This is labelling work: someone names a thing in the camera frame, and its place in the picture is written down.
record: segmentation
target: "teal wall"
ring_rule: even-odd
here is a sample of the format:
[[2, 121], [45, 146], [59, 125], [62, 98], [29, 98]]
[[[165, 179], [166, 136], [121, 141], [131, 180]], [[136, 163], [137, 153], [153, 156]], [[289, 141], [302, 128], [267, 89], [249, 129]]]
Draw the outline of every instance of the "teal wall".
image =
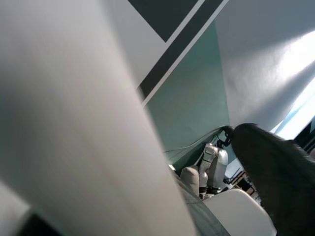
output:
[[[212, 23], [147, 104], [165, 150], [229, 124], [220, 51]], [[171, 164], [183, 156], [168, 153]]]

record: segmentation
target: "gray fabric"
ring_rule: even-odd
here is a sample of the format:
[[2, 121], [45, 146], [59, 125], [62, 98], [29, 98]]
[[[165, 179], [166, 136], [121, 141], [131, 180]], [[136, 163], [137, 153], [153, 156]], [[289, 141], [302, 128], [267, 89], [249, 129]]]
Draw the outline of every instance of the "gray fabric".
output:
[[232, 147], [279, 236], [314, 236], [314, 159], [254, 124], [234, 129]]
[[203, 202], [176, 176], [180, 191], [200, 236], [230, 236]]

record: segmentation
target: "dark stripe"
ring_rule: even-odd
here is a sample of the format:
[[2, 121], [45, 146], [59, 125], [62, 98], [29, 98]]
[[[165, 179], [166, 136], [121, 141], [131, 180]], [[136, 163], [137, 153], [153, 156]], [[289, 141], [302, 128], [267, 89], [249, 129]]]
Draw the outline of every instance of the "dark stripe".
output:
[[198, 0], [128, 0], [166, 42]]
[[146, 78], [141, 82], [138, 90], [146, 98], [161, 78], [166, 74], [174, 61], [201, 30], [210, 16], [223, 0], [205, 0], [188, 24], [168, 47], [162, 57], [157, 61]]

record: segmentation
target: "white panel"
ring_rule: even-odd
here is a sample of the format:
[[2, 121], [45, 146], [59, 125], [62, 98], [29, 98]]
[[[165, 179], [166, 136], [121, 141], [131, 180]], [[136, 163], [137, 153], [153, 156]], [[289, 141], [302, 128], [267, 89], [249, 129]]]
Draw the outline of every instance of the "white panel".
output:
[[313, 78], [314, 7], [313, 0], [233, 0], [219, 14], [232, 125], [254, 122], [271, 130]]

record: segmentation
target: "black cable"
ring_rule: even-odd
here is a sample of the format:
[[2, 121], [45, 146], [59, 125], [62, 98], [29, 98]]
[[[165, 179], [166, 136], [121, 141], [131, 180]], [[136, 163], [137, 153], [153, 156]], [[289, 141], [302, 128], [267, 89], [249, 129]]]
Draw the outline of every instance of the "black cable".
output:
[[205, 135], [203, 135], [201, 138], [199, 138], [198, 140], [196, 140], [195, 142], [193, 142], [192, 144], [188, 145], [188, 146], [185, 146], [185, 147], [180, 147], [180, 148], [176, 148], [176, 149], [171, 149], [171, 150], [167, 150], [167, 151], [164, 151], [163, 153], [168, 153], [168, 152], [172, 152], [172, 151], [179, 151], [179, 150], [183, 150], [183, 149], [187, 149], [187, 148], [190, 148], [190, 147], [193, 147], [195, 146], [200, 140], [208, 137], [209, 135], [218, 135], [220, 134], [223, 130], [224, 126], [220, 126], [219, 128], [217, 129], [214, 129], [214, 130], [211, 130], [210, 132], [206, 133]]

